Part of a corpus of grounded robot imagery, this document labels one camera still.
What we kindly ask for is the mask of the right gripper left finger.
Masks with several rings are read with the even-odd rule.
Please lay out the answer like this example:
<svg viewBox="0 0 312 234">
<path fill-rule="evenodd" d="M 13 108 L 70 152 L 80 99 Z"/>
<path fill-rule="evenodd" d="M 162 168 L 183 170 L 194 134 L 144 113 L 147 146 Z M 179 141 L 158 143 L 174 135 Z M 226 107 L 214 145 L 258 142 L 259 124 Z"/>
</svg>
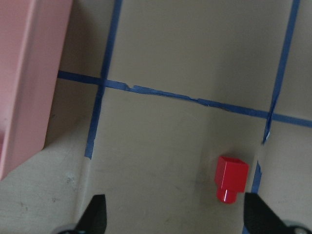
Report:
<svg viewBox="0 0 312 234">
<path fill-rule="evenodd" d="M 105 195 L 94 195 L 74 227 L 74 234 L 104 234 L 107 228 Z"/>
</svg>

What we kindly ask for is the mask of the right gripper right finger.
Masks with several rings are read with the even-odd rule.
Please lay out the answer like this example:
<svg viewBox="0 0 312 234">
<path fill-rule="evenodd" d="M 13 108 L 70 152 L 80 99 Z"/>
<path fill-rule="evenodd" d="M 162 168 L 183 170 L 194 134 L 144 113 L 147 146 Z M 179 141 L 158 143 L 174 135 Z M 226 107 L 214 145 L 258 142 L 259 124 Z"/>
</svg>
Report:
<svg viewBox="0 0 312 234">
<path fill-rule="evenodd" d="M 250 234 L 290 233 L 285 223 L 255 193 L 245 193 L 243 220 Z"/>
</svg>

